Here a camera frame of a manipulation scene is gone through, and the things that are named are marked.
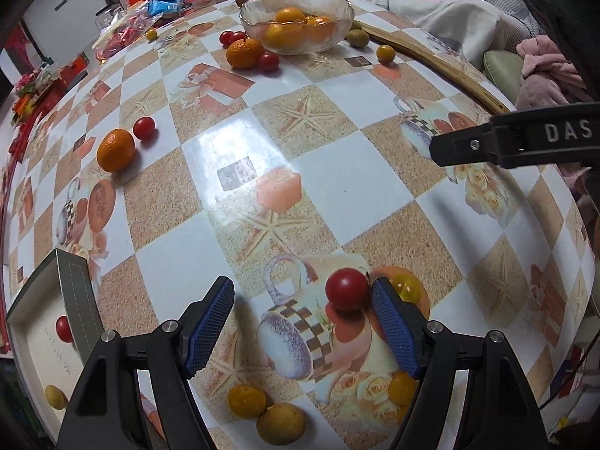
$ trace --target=green cushion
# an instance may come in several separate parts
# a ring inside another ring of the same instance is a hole
[[[517,102],[521,87],[523,59],[512,52],[487,51],[484,54],[485,76],[512,102]]]

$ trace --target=blue gripper pad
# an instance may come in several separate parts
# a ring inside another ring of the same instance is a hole
[[[385,277],[373,282],[371,299],[398,366],[410,377],[422,378],[428,363],[423,346],[425,318],[415,305],[400,299]]]
[[[233,307],[235,288],[231,279],[220,276],[202,301],[192,303],[181,315],[180,366],[188,378],[205,368],[212,349]]]

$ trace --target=white blanket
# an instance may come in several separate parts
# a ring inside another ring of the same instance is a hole
[[[522,22],[484,0],[367,0],[407,18],[446,43],[457,43],[481,69],[487,50],[512,50],[530,32]]]

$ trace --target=checkered tablecloth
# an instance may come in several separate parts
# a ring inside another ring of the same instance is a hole
[[[352,3],[357,20],[423,43],[510,105],[433,37]],[[556,167],[439,168],[427,138],[487,113],[406,56],[378,64],[373,43],[282,57],[275,75],[232,71],[218,37],[242,30],[238,10],[216,4],[121,51],[40,124],[11,188],[7,305],[55,246],[88,259],[104,326],[124,336],[178,318],[229,276],[235,315],[191,381],[218,448],[264,446],[254,421],[227,409],[227,391],[249,383],[308,413],[297,448],[379,449],[398,427],[386,392],[397,368],[370,319],[337,319],[323,286],[341,266],[400,266],[425,285],[431,318],[455,332],[502,329],[541,398],[594,270]],[[102,171],[102,138],[142,116],[156,140],[136,141],[121,174]],[[151,406],[149,380],[140,384]],[[457,398],[465,386],[459,374]],[[452,446],[459,406],[440,448]]]

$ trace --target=wooden stick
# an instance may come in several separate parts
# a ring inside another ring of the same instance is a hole
[[[420,42],[413,41],[410,37],[404,37],[402,32],[390,34],[385,30],[359,22],[362,29],[369,34],[369,37],[382,44],[387,44],[397,51],[419,60],[429,68],[436,71],[449,81],[452,81],[459,88],[465,91],[472,98],[479,101],[492,115],[508,113],[509,109],[504,103],[497,99],[487,89],[481,86],[471,76],[466,75],[448,62],[437,57],[431,50]]]

